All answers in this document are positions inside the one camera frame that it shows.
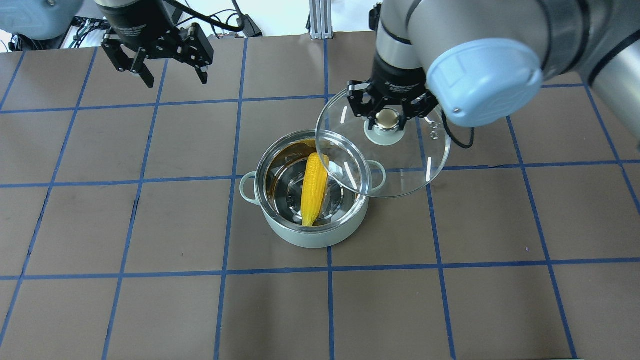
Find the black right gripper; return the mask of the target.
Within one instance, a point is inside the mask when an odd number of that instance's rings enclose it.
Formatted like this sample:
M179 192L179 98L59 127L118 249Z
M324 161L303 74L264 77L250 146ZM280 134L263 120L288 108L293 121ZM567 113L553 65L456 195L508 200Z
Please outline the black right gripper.
M373 130L376 115L388 106L400 106L398 130L404 132L408 121L425 117L439 101L426 89L423 68L403 69L384 60L374 60L367 82L350 80L347 100L355 117L365 120L365 129Z

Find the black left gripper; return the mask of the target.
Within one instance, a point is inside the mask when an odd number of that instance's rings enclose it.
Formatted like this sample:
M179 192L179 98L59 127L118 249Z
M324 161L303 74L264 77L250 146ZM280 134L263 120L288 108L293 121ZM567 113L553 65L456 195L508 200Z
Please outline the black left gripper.
M108 14L105 18L110 29L101 46L117 71L130 71L153 89L154 76L145 59L175 59L194 68L201 84L208 84L214 50L199 23L178 28L165 16Z

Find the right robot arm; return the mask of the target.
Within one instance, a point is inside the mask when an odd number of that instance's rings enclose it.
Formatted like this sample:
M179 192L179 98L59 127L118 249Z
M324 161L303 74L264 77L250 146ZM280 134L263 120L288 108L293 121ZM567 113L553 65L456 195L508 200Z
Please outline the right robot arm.
M350 82L356 117L402 106L400 127L436 105L477 128L527 105L542 84L576 72L639 136L637 0L385 0L374 67Z

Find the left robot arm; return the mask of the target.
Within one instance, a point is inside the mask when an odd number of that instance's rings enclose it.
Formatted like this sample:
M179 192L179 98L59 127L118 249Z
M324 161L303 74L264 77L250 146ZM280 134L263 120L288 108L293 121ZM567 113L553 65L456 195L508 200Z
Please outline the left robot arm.
M34 41L51 40L66 33L82 4L81 0L3 0L1 29ZM148 88L153 88L154 76L146 60L160 59L187 64L206 84L214 49L199 23L178 27L168 4L188 10L174 0L98 0L109 24L101 48L117 71L138 75Z

